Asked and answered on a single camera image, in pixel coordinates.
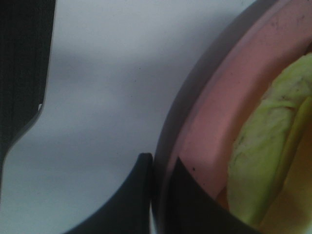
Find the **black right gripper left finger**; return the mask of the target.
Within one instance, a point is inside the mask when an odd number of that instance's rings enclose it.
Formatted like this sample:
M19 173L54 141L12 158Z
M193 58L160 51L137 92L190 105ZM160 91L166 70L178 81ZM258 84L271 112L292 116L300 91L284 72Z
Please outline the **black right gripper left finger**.
M68 234L149 234L153 156L141 153L117 192Z

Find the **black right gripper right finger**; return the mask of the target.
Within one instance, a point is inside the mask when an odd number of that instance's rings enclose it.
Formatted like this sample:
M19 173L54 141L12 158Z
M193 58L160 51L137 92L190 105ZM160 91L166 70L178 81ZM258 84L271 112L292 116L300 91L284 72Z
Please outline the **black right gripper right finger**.
M160 234L257 234L213 200L180 159L175 163Z

